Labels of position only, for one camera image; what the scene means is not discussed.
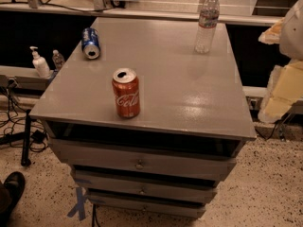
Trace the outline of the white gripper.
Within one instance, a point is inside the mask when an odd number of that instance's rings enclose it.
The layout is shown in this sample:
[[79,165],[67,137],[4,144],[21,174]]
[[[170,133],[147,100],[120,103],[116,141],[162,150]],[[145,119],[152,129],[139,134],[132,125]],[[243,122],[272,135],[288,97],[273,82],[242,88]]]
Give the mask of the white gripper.
[[262,32],[258,40],[279,44],[280,53],[293,59],[284,67],[274,67],[261,101],[258,119],[275,123],[303,97],[303,0],[297,0],[285,18]]

